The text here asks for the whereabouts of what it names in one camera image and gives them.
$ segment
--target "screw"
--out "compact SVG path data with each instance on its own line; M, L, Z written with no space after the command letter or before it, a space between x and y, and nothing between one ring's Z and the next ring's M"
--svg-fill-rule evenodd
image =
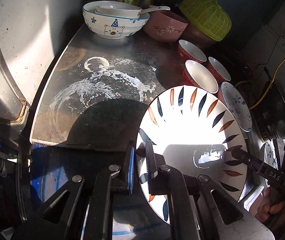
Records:
M160 166L160 169L162 171L170 171L170 168L171 167L169 165L167 165L167 164L163 164L163 165Z
M75 175L72 177L73 182L81 182L82 177L80 175Z
M111 171L118 171L120 169L120 167L117 164L111 164L109 166L109 170Z
M206 174L200 174L197 179L200 181L200 182L207 182L209 180L209 177L206 175Z

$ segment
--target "green plastic basket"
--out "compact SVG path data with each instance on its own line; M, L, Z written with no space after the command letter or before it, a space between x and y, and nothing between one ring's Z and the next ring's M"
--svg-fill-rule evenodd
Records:
M231 29L229 15L213 0L183 0L180 11L207 36L221 41Z

